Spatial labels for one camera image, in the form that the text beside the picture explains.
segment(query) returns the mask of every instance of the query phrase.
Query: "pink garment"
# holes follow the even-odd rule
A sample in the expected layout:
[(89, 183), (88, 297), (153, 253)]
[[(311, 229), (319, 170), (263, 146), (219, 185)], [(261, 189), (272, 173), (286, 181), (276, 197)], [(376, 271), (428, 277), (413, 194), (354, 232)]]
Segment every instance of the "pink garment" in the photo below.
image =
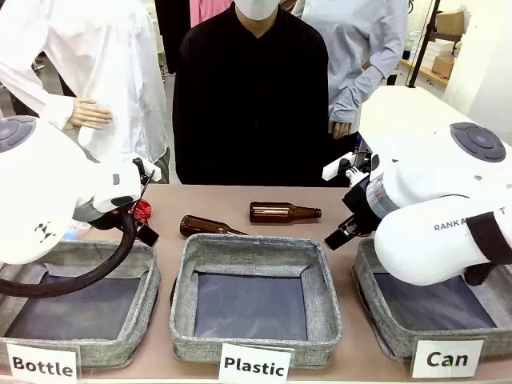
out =
[(196, 26), (227, 10), (233, 0), (190, 0), (190, 25)]

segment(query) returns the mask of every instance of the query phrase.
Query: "white shirt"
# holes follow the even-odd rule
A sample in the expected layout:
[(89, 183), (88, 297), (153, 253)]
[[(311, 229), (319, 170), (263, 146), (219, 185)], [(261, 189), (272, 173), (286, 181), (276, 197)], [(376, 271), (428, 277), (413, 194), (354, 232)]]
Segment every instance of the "white shirt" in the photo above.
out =
[(329, 51), (331, 121), (353, 122), (356, 131), (361, 104), (402, 56), (408, 6), (407, 0), (297, 1), (292, 13), (322, 35)]
[(62, 129), (73, 99), (42, 88), (31, 64), (43, 51), (77, 97), (112, 112), (102, 130), (82, 127), (78, 136), (97, 160), (164, 155), (166, 97), (153, 25), (139, 0), (7, 0), (0, 10), (0, 82)]

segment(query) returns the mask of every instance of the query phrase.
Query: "red crumpled can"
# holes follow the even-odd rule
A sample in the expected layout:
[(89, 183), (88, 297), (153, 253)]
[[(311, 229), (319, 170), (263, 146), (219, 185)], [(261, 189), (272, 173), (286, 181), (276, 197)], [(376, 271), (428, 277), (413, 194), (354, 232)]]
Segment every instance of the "red crumpled can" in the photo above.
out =
[(148, 225), (147, 220), (151, 217), (152, 214), (151, 204), (149, 204), (146, 200), (141, 200), (138, 204), (136, 204), (135, 212), (134, 208), (135, 206), (130, 210), (130, 213), (137, 219), (137, 221)]

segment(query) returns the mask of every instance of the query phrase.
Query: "gray joint cap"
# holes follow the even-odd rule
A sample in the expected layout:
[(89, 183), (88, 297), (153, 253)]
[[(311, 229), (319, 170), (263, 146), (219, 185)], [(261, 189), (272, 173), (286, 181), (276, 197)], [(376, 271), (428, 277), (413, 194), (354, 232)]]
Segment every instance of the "gray joint cap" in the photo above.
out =
[(451, 136), (465, 152), (484, 162), (502, 162), (506, 150), (496, 134), (472, 122), (450, 125)]
[(22, 144), (35, 130), (36, 119), (14, 116), (0, 120), (0, 154)]

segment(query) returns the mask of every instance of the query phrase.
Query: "cardboard box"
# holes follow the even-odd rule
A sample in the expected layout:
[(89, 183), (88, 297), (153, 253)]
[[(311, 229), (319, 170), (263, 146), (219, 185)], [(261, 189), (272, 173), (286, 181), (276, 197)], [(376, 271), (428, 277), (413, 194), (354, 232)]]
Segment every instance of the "cardboard box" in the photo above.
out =
[(432, 66), (432, 72), (442, 78), (450, 78), (454, 64), (455, 58), (453, 56), (437, 56)]
[(436, 27), (440, 34), (462, 36), (464, 34), (464, 11), (443, 12), (436, 18)]

